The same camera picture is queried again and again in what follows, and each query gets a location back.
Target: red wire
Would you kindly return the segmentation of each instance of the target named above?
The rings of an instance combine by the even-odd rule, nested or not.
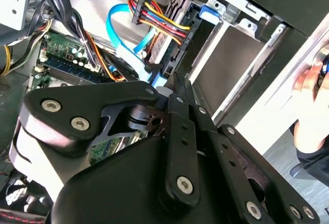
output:
[[[151,15],[149,15],[147,12],[142,11],[142,14],[145,15],[145,16],[146,16],[147,18],[149,18],[150,20],[152,20],[153,22],[155,22],[156,24],[158,24],[159,26],[161,26],[161,27],[163,27],[164,29],[170,31],[171,33],[176,34],[176,35],[180,35],[180,36],[182,36],[182,37],[184,37],[184,38],[186,37],[186,34],[184,34],[184,33],[182,33],[182,32],[179,32],[179,31],[177,31],[177,30],[174,30],[174,29],[170,28],[169,26],[167,26],[167,25],[165,25],[165,24],[159,22],[158,20],[156,20],[155,18],[153,18]]]
[[[161,8],[159,7],[159,5],[155,1],[152,1],[152,5],[155,7],[155,9],[158,11],[158,13],[163,14]]]
[[[44,28],[46,28],[47,24],[43,25],[42,27],[40,27],[38,30],[43,30]]]

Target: black metal bracket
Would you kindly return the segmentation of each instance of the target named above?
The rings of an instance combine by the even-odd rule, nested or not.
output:
[[[121,199],[115,205],[140,201],[141,197],[155,201],[156,213],[164,210],[170,218],[182,218],[181,223],[186,223],[185,219],[189,222],[188,217],[200,210],[204,216],[197,215],[196,223],[221,223],[210,221],[210,216],[223,212],[225,217],[220,214],[220,219],[231,223],[319,223],[309,204],[233,127],[222,126],[218,133],[208,112],[195,104],[187,79],[174,74],[167,87],[172,94],[161,95],[151,85],[136,81],[39,89],[26,96],[20,113],[22,127],[65,156],[84,155],[91,145],[111,137],[129,136],[138,129],[149,131],[148,138],[74,176],[55,204],[59,219],[81,215],[79,208],[74,210],[66,202],[86,204],[93,219],[116,216],[117,212],[98,212],[101,203],[91,200],[103,190]],[[45,110],[45,100],[56,100],[60,109]],[[88,129],[74,128],[74,117],[87,120]],[[127,174],[128,165],[136,172]],[[131,174],[133,184],[140,185],[138,190],[132,190],[134,187],[128,183]],[[73,193],[78,189],[89,197]],[[107,206],[111,199],[106,198],[102,204]],[[303,214],[304,206],[314,213],[314,219]],[[143,209],[143,215],[136,213],[133,218],[147,219],[149,223],[156,222],[155,215],[163,219],[162,214],[158,216],[153,211],[153,207]]]

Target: capacitor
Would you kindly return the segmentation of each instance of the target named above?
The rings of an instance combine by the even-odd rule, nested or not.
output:
[[[77,57],[78,58],[82,58],[83,55],[84,55],[84,50],[83,49],[82,50],[78,50]]]
[[[78,50],[76,48],[72,48],[71,49],[71,52],[74,53],[74,54],[76,54],[78,52]]]
[[[143,51],[142,51],[142,57],[143,57],[143,59],[146,58],[146,56],[148,56],[148,53],[147,53],[146,51],[143,50]]]
[[[87,62],[87,59],[86,58],[83,58],[79,61],[79,66],[84,66]]]

